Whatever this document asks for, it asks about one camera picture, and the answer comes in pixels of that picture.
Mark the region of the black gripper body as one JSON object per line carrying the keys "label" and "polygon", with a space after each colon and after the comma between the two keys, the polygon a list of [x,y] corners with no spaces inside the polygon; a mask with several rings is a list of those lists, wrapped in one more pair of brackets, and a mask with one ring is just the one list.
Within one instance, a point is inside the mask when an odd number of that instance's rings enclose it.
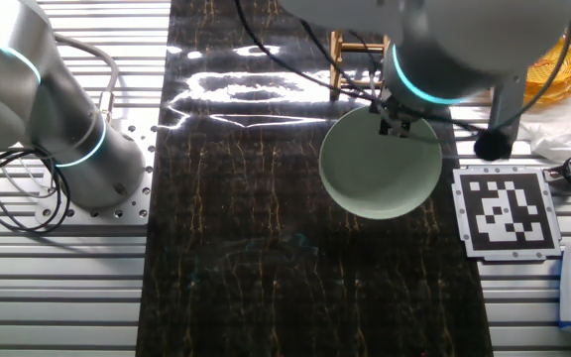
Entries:
{"label": "black gripper body", "polygon": [[408,112],[392,95],[378,97],[372,104],[374,109],[388,121],[399,121],[402,123],[412,123],[417,120],[415,115]]}

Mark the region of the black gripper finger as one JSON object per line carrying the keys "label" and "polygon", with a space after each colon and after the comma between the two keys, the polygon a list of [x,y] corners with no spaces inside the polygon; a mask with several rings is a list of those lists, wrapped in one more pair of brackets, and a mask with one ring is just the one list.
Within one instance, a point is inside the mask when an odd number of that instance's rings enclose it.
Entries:
{"label": "black gripper finger", "polygon": [[408,138],[410,133],[410,123],[394,120],[382,119],[380,122],[379,134],[383,136],[394,136]]}

